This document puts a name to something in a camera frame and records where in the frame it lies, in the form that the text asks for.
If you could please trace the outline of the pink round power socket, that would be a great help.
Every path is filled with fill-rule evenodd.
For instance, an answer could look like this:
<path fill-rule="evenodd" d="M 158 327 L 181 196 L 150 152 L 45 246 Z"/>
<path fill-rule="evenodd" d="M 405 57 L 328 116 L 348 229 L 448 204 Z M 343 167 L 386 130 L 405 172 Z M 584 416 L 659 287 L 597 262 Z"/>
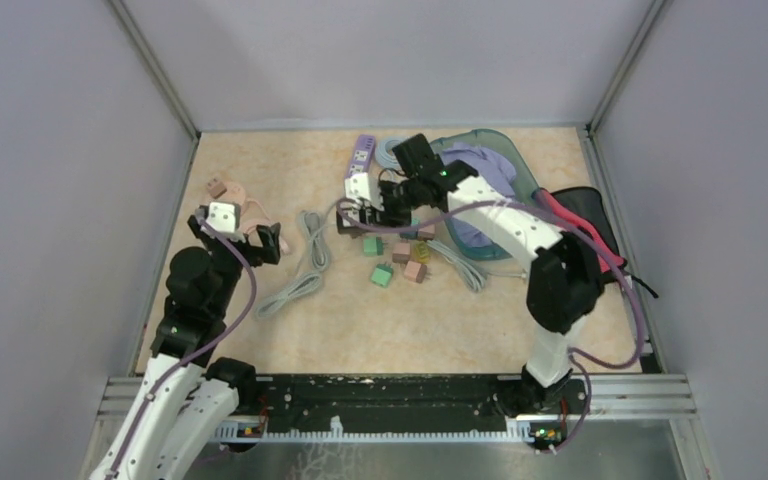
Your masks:
<path fill-rule="evenodd" d="M 222 182 L 220 187 L 221 192 L 218 196 L 215 197 L 216 201 L 235 203 L 241 206 L 245 206 L 250 200 L 246 189 L 238 182 Z"/>

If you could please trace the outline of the yellow USB charger plug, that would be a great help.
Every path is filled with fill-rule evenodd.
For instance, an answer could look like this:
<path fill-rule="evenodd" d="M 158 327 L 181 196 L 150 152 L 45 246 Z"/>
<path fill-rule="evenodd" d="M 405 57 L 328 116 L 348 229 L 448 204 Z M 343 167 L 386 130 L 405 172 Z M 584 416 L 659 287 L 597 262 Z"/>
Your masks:
<path fill-rule="evenodd" d="M 431 259 L 431 249 L 423 241 L 416 242 L 413 245 L 412 259 L 421 264 L 428 264 Z"/>

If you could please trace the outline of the brown pink USB charger plug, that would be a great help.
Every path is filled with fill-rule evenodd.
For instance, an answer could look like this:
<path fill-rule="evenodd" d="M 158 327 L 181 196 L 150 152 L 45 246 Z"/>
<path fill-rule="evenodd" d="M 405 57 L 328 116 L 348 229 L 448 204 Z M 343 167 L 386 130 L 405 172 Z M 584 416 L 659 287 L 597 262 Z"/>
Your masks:
<path fill-rule="evenodd" d="M 422 241 L 433 240 L 436 237 L 436 226 L 427 225 L 417 230 L 417 238 Z"/>

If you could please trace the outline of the teal USB charger plug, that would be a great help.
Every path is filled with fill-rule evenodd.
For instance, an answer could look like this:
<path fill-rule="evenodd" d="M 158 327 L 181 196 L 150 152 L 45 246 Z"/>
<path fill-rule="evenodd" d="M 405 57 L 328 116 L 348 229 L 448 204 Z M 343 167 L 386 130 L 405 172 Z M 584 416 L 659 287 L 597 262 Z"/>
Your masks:
<path fill-rule="evenodd" d="M 419 224 L 419 220 L 418 219 L 414 219 L 412 221 L 412 223 L 411 223 L 412 226 L 418 225 L 418 224 Z M 402 239 L 405 239 L 405 240 L 417 240 L 418 239 L 418 233 L 417 233 L 416 229 L 411 229 L 409 231 L 401 232 L 399 234 L 399 236 Z"/>

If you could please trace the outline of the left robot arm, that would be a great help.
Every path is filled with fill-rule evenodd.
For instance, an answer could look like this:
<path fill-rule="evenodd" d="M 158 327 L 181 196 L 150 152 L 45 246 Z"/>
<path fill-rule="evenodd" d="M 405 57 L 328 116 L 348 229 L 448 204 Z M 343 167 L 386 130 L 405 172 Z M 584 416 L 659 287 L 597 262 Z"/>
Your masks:
<path fill-rule="evenodd" d="M 200 243 L 170 260 L 163 318 L 138 393 L 92 479 L 181 479 L 220 423 L 260 399 L 253 366 L 212 355 L 248 314 L 225 322 L 241 277 L 279 263 L 281 226 L 257 226 L 253 245 L 220 231 L 204 209 L 187 224 Z"/>

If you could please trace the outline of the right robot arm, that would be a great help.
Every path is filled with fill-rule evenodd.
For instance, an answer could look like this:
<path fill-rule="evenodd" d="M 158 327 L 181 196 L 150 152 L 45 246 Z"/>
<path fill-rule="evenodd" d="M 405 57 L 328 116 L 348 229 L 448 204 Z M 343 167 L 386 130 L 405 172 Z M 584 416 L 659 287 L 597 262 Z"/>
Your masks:
<path fill-rule="evenodd" d="M 550 411 L 562 398 L 572 365 L 569 348 L 578 324 L 604 292 L 594 240 L 548 213 L 503 195 L 473 166 L 444 163 L 422 134 L 393 153 L 404 178 L 378 180 L 357 172 L 344 181 L 347 206 L 338 209 L 354 228 L 385 233 L 414 229 L 412 213 L 433 207 L 488 237 L 527 275 L 526 306 L 536 322 L 521 380 L 499 398 L 516 411 Z"/>

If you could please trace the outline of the black power strip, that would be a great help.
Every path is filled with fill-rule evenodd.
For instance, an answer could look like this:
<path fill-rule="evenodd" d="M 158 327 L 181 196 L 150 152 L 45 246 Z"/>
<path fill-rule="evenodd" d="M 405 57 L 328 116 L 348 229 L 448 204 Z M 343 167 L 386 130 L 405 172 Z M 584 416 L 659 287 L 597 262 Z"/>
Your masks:
<path fill-rule="evenodd" d="M 374 208 L 344 209 L 336 213 L 336 227 L 340 235 L 357 238 L 382 225 L 382 213 Z"/>

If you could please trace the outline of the purple power strip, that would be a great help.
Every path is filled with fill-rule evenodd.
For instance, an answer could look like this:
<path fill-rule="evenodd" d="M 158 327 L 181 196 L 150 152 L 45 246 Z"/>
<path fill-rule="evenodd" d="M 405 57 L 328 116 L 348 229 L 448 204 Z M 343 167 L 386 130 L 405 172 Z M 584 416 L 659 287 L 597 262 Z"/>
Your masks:
<path fill-rule="evenodd" d="M 349 158 L 345 177 L 350 178 L 355 174 L 368 172 L 371 161 L 374 159 L 375 150 L 376 138 L 373 135 L 359 135 Z"/>

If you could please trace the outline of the green plug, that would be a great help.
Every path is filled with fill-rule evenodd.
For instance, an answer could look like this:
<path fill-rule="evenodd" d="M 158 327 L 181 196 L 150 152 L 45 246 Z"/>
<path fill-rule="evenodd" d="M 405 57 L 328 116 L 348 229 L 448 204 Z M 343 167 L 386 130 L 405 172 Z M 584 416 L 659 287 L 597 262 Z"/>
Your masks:
<path fill-rule="evenodd" d="M 386 243 L 380 236 L 366 236 L 362 240 L 362 252 L 367 257 L 383 256 Z"/>
<path fill-rule="evenodd" d="M 387 288 L 394 277 L 394 269 L 388 263 L 377 264 L 371 275 L 370 282 L 378 287 Z"/>

